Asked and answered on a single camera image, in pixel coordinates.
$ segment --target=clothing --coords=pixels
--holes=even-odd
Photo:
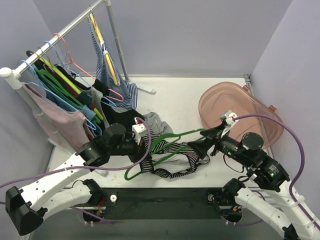
[[[145,119],[140,113],[138,113],[134,109],[118,113],[114,111],[112,107],[103,103],[101,104],[101,108],[110,125],[114,123],[121,124],[125,127],[125,129],[128,132],[132,131],[132,126],[136,124],[136,117],[139,117],[143,120]]]
[[[125,109],[123,107],[114,107],[113,110],[116,112],[116,113],[124,113],[126,111],[128,111],[128,109]]]
[[[31,51],[26,51],[26,55],[30,57],[33,54]],[[46,70],[48,71],[59,83],[61,83],[64,88],[75,98],[78,96],[75,90],[73,90],[72,87],[70,87],[56,72],[51,70],[50,67],[46,66],[44,62],[42,62],[40,59],[35,61],[34,65],[36,66],[37,69],[39,70]],[[63,67],[57,67],[60,72],[62,72],[67,78],[68,78],[68,73],[63,69]]]
[[[82,90],[82,88],[80,87],[85,87],[84,85],[82,85],[80,82],[78,82],[77,80],[75,80],[71,75],[69,75],[67,73],[67,71],[59,66],[59,65],[55,65],[57,69],[59,69],[59,71],[61,73],[63,73],[63,75],[65,75],[68,80],[70,80],[74,85],[76,85],[80,90]],[[76,93],[75,90],[73,90],[72,87],[69,86],[69,84],[67,84],[64,80],[62,80],[63,85],[65,86],[65,88],[68,90],[69,93],[71,93],[72,96],[74,96],[80,103],[82,103],[83,105],[87,105],[91,110],[94,110],[96,108],[96,105],[93,104],[93,101],[87,96],[87,94],[81,92],[80,94]]]
[[[64,111],[55,103],[50,103],[49,100],[44,99],[44,96],[38,93],[31,86],[25,85],[24,82],[22,82],[22,87],[27,91],[27,93],[37,103],[41,110],[51,120],[52,124],[58,129],[58,131],[75,150],[80,149],[83,144],[93,139],[93,134],[89,131],[88,127],[84,125],[86,117],[80,111]],[[61,147],[66,148],[66,146],[64,146],[57,136],[51,132],[51,129],[35,112],[33,112],[33,115],[46,134],[48,134],[48,136],[51,137],[53,141],[55,141]]]
[[[123,80],[122,76],[120,75],[118,69],[115,66],[114,66],[114,70],[115,70],[115,74],[118,76],[119,85],[116,85],[114,83],[110,73],[107,70],[107,65],[106,65],[105,58],[103,56],[103,51],[100,48],[100,45],[97,43],[92,24],[90,22],[90,18],[88,17],[87,19],[89,22],[89,27],[90,27],[90,31],[91,31],[91,38],[92,38],[94,50],[97,55],[96,77],[101,82],[103,82],[106,86],[108,86],[110,89],[115,90],[116,92],[118,92],[119,94],[121,94],[123,96],[123,98],[124,98],[123,102],[115,102],[115,104],[118,107],[122,107],[125,109],[136,109],[137,108],[137,101],[138,101],[137,85],[134,83],[128,83],[127,81]],[[104,39],[103,35],[102,35],[102,38],[104,41],[104,45],[103,45],[104,49],[106,49],[110,53],[107,42]],[[119,96],[114,94],[113,92],[110,92],[110,96],[113,98],[119,98]]]
[[[83,113],[86,118],[92,122],[92,124],[95,126],[96,130],[93,130],[90,128],[91,132],[93,135],[96,136],[101,136],[102,135],[102,129],[98,126],[98,124],[93,121],[93,118],[96,116],[96,113],[92,111],[88,106],[84,105],[83,108],[80,110],[81,113]]]
[[[103,117],[103,124],[104,124],[104,128],[108,128],[110,127],[110,124],[104,114],[104,111],[102,110],[101,104],[101,99],[103,97],[102,92],[98,91],[97,89],[95,89],[94,87],[91,87],[91,96],[92,96],[92,101],[95,103],[95,107],[96,109],[99,111],[99,113],[101,113],[102,117]]]
[[[141,136],[141,139],[144,142],[144,146],[145,148],[148,147],[148,134],[146,134],[146,131],[144,131]],[[158,136],[151,130],[151,144],[154,142],[154,140],[157,138]],[[163,146],[169,144],[168,141],[166,140],[162,140],[161,142],[159,142],[153,149],[153,151],[155,152],[156,150],[162,148]],[[179,162],[172,162],[170,161],[170,158],[165,160],[164,162],[160,163],[159,165],[154,166],[155,163],[155,155],[163,155],[164,154],[169,154],[169,153],[174,153],[175,151],[177,151],[178,149],[184,148],[186,147],[184,150],[182,150],[180,153],[178,153],[176,156],[179,155],[184,155],[186,157],[186,160],[182,160],[180,159]],[[140,168],[142,173],[152,173],[152,174],[156,174],[162,178],[178,178],[178,177],[182,177],[182,176],[186,176],[189,174],[194,173],[198,166],[200,165],[204,165],[207,164],[210,161],[210,158],[207,156],[204,159],[200,159],[200,157],[194,152],[194,150],[188,146],[187,142],[181,142],[181,143],[173,143],[171,144],[169,147],[161,150],[160,152],[158,152],[157,154],[155,154],[152,156],[152,160],[144,160],[142,161],[142,163],[140,163]],[[178,171],[175,171],[174,173],[171,173],[169,171],[169,169],[172,171],[174,168],[172,168],[172,166],[175,167],[175,169],[177,170],[179,168]]]
[[[148,124],[149,128],[154,132],[154,134],[160,136],[162,134],[173,133],[172,128],[165,121],[161,121],[159,115],[155,112],[150,112],[143,115],[144,120]]]

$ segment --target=clothing rack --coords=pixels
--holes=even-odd
[[[112,27],[112,32],[114,36],[114,40],[116,43],[116,48],[118,51],[118,55],[120,58],[123,74],[126,81],[130,81],[127,71],[126,62],[124,59],[124,55],[122,52],[121,44],[119,41],[118,31],[115,24],[114,14],[111,8],[111,1],[110,0],[97,0],[94,4],[88,7],[83,13],[81,13],[78,17],[76,17],[72,22],[70,22],[65,28],[63,28],[58,34],[62,37],[67,35],[72,29],[74,29],[83,19],[89,16],[97,7],[101,4],[105,4],[109,21]],[[53,45],[60,41],[60,37],[54,35],[53,38],[49,40],[49,43],[44,44],[41,48],[39,48],[35,53],[33,53],[28,59],[25,61],[32,65],[34,64],[39,58],[44,55],[48,50],[52,48]],[[31,98],[31,96],[27,93],[27,91],[22,87],[19,78],[21,74],[24,73],[28,68],[29,65],[25,62],[21,63],[16,69],[11,69],[9,67],[3,67],[0,69],[0,77],[4,78],[10,86],[16,90],[20,96],[29,104],[29,106],[34,110],[34,112],[45,122],[45,124],[50,128],[52,133],[56,135],[56,137],[66,146],[66,148],[72,152],[75,151],[73,147],[68,143],[68,141],[64,138],[64,136],[58,131],[58,129],[51,123],[50,119],[46,116],[46,114],[41,110],[41,108],[37,105],[37,103]],[[151,91],[142,89],[138,87],[139,90],[148,93],[154,94],[155,90],[152,89]]]

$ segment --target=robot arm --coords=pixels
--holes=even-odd
[[[228,136],[224,129],[229,131],[232,127],[231,124],[235,124],[230,121],[233,120],[234,115],[233,112],[228,111],[221,116],[221,125],[200,132],[205,137],[204,140],[189,142],[188,145],[201,158],[204,158],[208,150],[214,146],[211,156],[222,152],[242,164],[247,169],[246,175],[249,179],[268,193],[280,205],[285,215],[275,210],[274,207],[267,206],[268,204],[262,202],[259,197],[254,197],[247,188],[240,187],[238,191],[234,192],[235,202],[248,207],[249,210],[276,229],[282,237],[287,237],[285,239],[320,240],[320,221],[307,207],[303,196],[300,196],[295,188],[292,191],[297,201],[290,195],[289,175],[279,162],[262,150],[264,144],[262,137],[257,133],[249,132],[243,135],[241,142],[238,142]],[[274,215],[270,215],[270,213],[277,214],[276,216],[280,216],[280,219],[274,219]],[[308,218],[307,214],[313,218],[313,221]]]
[[[110,156],[134,155],[137,149],[132,133],[127,134],[120,124],[112,124],[102,136],[84,144],[53,172],[62,171],[44,176],[20,189],[11,187],[5,193],[5,209],[19,234],[31,233],[44,219],[69,207],[84,203],[97,206],[104,193],[93,179],[87,179],[71,189],[63,188],[92,171],[83,166],[99,167],[107,163]],[[76,166],[83,168],[66,169]]]
[[[236,204],[253,212],[263,221],[268,223],[284,239],[286,239],[286,235],[291,233],[289,233],[287,229],[291,229],[292,224],[285,213],[261,199],[241,181],[233,178],[222,190],[229,195],[234,196],[234,202]]]

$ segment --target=pink hanger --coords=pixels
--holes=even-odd
[[[96,78],[95,78],[94,76],[92,76],[91,74],[89,74],[88,72],[86,72],[83,68],[81,68],[79,65],[77,65],[77,64],[75,63],[75,61],[73,60],[73,58],[72,58],[72,56],[71,56],[71,53],[70,53],[70,51],[69,51],[69,46],[68,46],[66,40],[65,40],[60,34],[58,34],[58,33],[54,33],[53,35],[56,35],[56,36],[60,37],[61,40],[64,42],[64,45],[65,45],[65,47],[66,47],[67,54],[68,54],[69,59],[70,59],[70,62],[65,63],[65,65],[74,64],[78,69],[80,69],[81,71],[83,71],[85,74],[87,74],[88,76],[90,76],[92,79],[96,80]],[[116,92],[115,90],[113,90],[113,89],[111,89],[111,88],[109,88],[108,90],[109,90],[110,92],[113,92],[114,94],[118,95],[118,96],[120,97],[120,99],[114,98],[114,97],[112,97],[112,96],[106,96],[107,98],[112,99],[112,100],[116,100],[116,101],[118,101],[118,102],[123,102],[123,101],[125,100],[124,97],[123,97],[120,93]]]

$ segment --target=light purple wall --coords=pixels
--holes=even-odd
[[[320,1],[293,0],[252,73],[255,94],[273,104],[283,122],[299,136],[305,169],[296,187],[320,217]],[[272,147],[275,158],[293,177],[300,154],[285,133]]]
[[[52,33],[95,2],[33,1]],[[252,73],[291,2],[111,0],[111,5],[130,74],[242,77]],[[120,69],[106,7],[98,7],[94,16]],[[97,56],[87,21],[65,39],[75,61],[95,72]]]
[[[36,50],[51,36],[32,0],[5,1],[0,7],[0,33],[0,68],[16,68],[27,58],[26,50]],[[29,73],[21,76],[22,81],[32,79]],[[0,78],[0,183],[43,173],[51,150],[31,108]],[[6,190],[0,190],[0,201],[5,200]],[[0,223],[1,240],[18,239],[4,206]]]

